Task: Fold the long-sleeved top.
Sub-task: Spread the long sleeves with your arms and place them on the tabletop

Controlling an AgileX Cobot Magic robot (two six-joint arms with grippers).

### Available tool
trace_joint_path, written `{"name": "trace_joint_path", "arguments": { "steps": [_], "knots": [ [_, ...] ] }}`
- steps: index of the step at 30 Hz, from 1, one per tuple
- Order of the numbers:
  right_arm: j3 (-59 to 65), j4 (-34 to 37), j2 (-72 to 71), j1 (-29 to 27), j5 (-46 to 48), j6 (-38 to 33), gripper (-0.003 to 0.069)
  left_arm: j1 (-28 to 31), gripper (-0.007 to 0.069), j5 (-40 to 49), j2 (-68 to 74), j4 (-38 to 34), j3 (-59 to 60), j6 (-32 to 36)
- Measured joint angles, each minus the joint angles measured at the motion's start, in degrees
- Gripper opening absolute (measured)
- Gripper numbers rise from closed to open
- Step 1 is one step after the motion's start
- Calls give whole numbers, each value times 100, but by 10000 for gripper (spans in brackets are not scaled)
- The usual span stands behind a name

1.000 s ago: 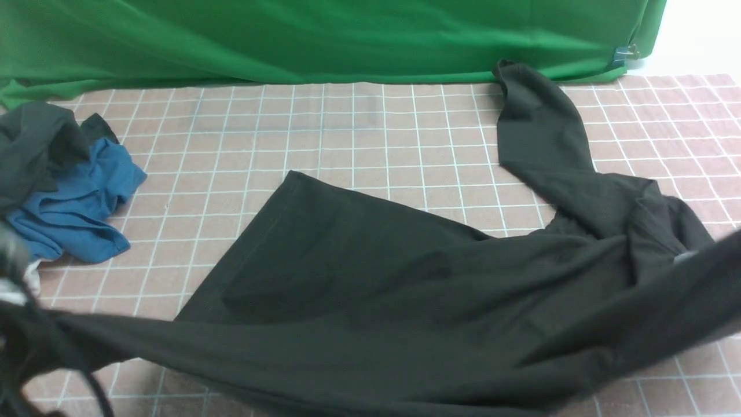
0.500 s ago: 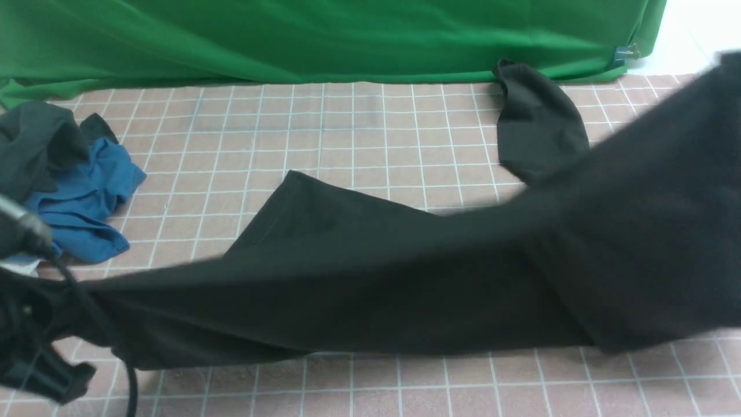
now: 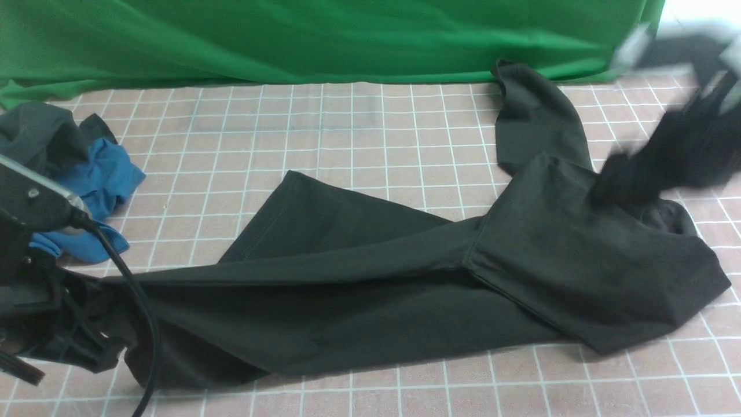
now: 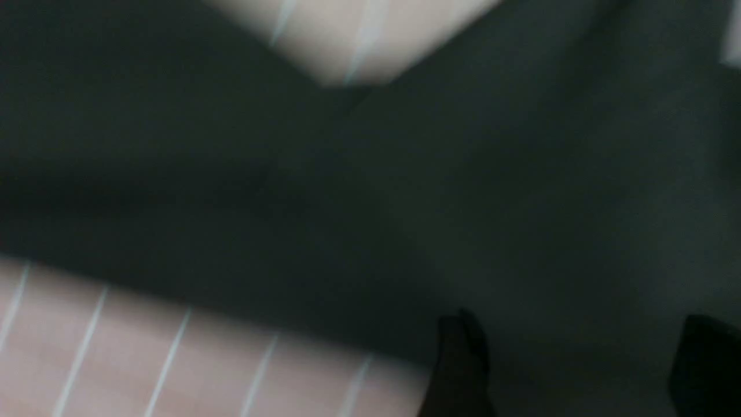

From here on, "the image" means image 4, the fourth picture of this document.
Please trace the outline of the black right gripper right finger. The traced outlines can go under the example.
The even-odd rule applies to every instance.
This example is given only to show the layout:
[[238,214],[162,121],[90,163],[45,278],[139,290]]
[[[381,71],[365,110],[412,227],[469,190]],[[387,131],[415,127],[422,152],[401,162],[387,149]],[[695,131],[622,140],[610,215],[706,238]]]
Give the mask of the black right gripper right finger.
[[688,315],[670,370],[669,395],[677,416],[739,416],[739,329],[709,315]]

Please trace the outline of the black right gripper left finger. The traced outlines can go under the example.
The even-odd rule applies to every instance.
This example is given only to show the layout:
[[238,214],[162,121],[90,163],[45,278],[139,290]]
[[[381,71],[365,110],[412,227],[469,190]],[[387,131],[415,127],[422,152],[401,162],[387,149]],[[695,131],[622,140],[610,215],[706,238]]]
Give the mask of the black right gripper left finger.
[[438,320],[438,348],[419,416],[495,416],[489,397],[489,344],[468,310]]

